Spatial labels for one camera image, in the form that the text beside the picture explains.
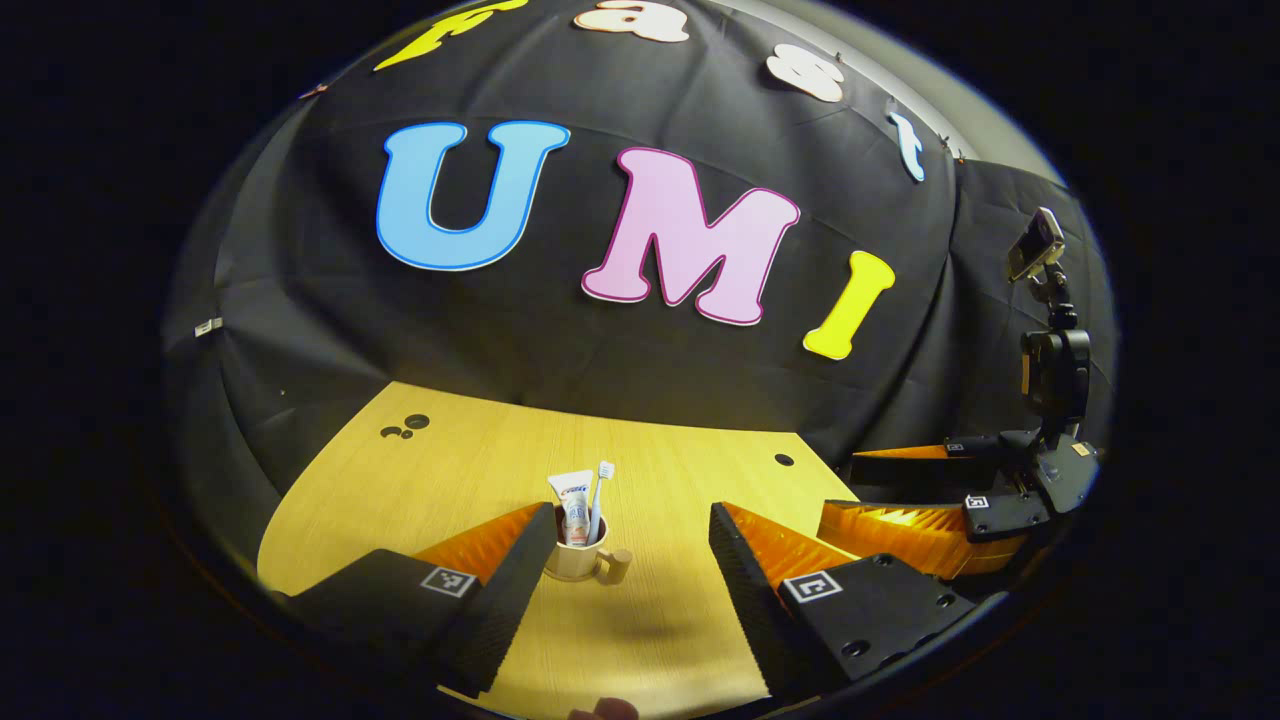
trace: beige mug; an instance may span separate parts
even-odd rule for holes
[[[562,528],[563,521],[564,509],[556,507],[557,529]],[[563,534],[563,529],[559,529],[559,533]],[[608,552],[603,547],[607,539],[609,539],[609,523],[604,515],[600,515],[600,538],[598,541],[585,547],[571,547],[557,542],[543,571],[557,580],[576,583],[595,577],[600,570],[600,560],[604,560],[609,564],[604,582],[611,585],[618,584],[626,577],[634,556],[630,550]]]

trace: orange soft gripper pad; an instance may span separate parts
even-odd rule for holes
[[[920,573],[950,580],[992,573],[1009,564],[1027,536],[970,543],[964,511],[955,506],[877,506],[827,501],[818,537],[854,555],[887,552]]]
[[[870,450],[868,452],[855,452],[858,457],[908,457],[913,460],[947,460],[947,448],[942,445],[924,445],[920,447],[895,447],[892,450]],[[969,457],[956,457],[955,460],[969,460]]]
[[[543,505],[545,503],[535,502],[494,518],[447,541],[435,543],[413,557],[451,570],[471,573],[480,579],[481,584],[488,584],[489,578],[507,557],[511,546],[516,543],[516,538],[525,532],[529,520]]]
[[[774,592],[787,578],[808,575],[858,560],[858,557],[850,557],[832,550],[750,510],[728,502],[722,505],[733,519],[737,530],[742,533],[742,538],[746,539],[748,547],[751,548],[755,561],[764,570],[764,577],[769,579],[769,587]]]

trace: wooden table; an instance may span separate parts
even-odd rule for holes
[[[416,413],[430,425],[413,437],[379,434]],[[777,454],[795,464],[783,466]],[[370,550],[412,555],[554,501],[548,475],[600,460],[617,466],[602,503],[607,550],[635,553],[626,580],[543,575],[492,692],[468,702],[563,720],[612,696],[650,719],[765,697],[707,543],[708,516],[713,502],[728,501],[813,536],[823,500],[856,500],[794,433],[589,418],[390,383],[284,496],[262,537],[259,574],[297,594]]]

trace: pink letter m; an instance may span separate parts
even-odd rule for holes
[[[641,275],[653,243],[662,296],[675,307],[723,261],[716,283],[694,306],[713,320],[754,325],[760,295],[782,233],[800,219],[796,204],[772,190],[739,197],[710,225],[694,165],[680,155],[631,147],[618,154],[631,181],[604,263],[582,275],[582,290],[600,300],[639,302],[649,296]]]

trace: blue letter u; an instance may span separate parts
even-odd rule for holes
[[[489,206],[474,228],[451,231],[431,219],[431,196],[444,154],[466,136],[457,123],[426,123],[387,138],[390,159],[378,197],[378,238],[398,260],[428,270],[470,270],[502,259],[525,232],[543,160],[568,143],[568,131],[552,123],[494,126],[489,140],[500,152]]]

